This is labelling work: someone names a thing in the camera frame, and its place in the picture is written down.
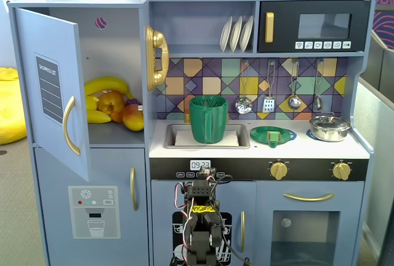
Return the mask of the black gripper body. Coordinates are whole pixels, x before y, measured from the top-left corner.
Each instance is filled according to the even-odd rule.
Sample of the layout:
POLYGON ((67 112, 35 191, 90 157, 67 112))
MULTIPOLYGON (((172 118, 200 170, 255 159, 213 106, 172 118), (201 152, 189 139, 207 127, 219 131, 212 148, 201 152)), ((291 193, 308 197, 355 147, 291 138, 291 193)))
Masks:
POLYGON ((215 181, 216 168, 202 167, 197 172, 197 179, 199 180, 213 180, 215 181))

